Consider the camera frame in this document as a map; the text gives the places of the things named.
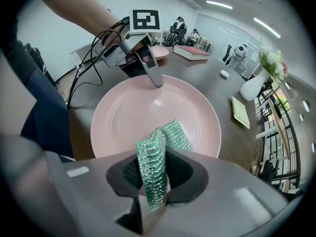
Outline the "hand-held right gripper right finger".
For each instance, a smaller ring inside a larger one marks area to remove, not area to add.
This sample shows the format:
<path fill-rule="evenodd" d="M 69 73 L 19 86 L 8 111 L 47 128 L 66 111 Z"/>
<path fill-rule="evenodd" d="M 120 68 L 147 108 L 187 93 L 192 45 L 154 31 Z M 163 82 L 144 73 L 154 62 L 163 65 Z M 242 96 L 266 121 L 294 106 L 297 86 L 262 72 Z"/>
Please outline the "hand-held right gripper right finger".
<path fill-rule="evenodd" d="M 283 222 L 286 199 L 236 164 L 168 149 L 171 191 L 160 237 L 264 237 Z"/>

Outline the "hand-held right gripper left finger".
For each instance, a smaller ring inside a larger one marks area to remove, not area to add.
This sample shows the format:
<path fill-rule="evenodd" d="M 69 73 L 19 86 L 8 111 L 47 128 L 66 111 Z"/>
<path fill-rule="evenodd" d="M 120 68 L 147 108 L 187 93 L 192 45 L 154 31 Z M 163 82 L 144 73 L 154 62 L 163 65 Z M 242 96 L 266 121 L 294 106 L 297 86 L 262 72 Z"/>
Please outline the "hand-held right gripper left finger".
<path fill-rule="evenodd" d="M 143 233 L 139 190 L 142 186 L 135 152 L 64 164 L 70 172 L 87 167 L 88 172 L 71 174 L 81 194 L 102 215 L 128 233 Z"/>

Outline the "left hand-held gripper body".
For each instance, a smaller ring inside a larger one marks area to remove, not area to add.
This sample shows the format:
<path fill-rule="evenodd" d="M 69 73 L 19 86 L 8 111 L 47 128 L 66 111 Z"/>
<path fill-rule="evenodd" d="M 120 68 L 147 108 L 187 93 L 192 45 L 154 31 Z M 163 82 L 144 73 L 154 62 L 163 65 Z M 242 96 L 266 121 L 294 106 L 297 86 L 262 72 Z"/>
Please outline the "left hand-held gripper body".
<path fill-rule="evenodd" d="M 157 39 L 152 33 L 160 31 L 157 10 L 134 9 L 130 15 L 114 23 L 101 34 L 103 48 L 95 49 L 95 62 L 103 61 L 108 67 L 122 66 L 138 58 L 132 53 L 142 41 L 152 48 Z"/>

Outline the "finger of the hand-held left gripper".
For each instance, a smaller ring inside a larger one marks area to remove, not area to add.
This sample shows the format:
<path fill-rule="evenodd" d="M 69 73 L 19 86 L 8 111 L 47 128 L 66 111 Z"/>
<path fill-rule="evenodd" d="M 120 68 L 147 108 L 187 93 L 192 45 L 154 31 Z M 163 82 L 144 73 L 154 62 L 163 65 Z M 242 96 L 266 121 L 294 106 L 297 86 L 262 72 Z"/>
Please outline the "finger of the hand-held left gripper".
<path fill-rule="evenodd" d="M 159 70 L 158 63 L 156 61 L 156 58 L 154 56 L 153 50 L 150 47 L 150 45 L 144 44 L 143 47 L 141 47 L 140 49 L 134 52 L 134 55 L 140 61 L 143 69 L 149 76 L 152 83 L 156 87 L 162 87 L 163 86 L 162 74 Z"/>
<path fill-rule="evenodd" d="M 128 64 L 120 66 L 120 68 L 128 75 L 129 78 L 147 74 L 143 68 L 142 62 L 139 60 L 133 60 Z"/>

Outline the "person's left hand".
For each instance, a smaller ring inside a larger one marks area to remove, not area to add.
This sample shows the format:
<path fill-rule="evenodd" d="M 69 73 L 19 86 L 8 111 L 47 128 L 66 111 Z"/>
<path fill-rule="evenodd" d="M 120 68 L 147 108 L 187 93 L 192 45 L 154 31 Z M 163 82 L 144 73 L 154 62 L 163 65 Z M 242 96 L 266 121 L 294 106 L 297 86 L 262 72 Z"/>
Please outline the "person's left hand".
<path fill-rule="evenodd" d="M 134 48 L 132 49 L 132 53 L 138 54 L 141 60 L 145 63 L 151 61 L 151 55 L 148 46 L 144 44 L 142 41 L 140 41 L 138 44 L 134 46 Z"/>

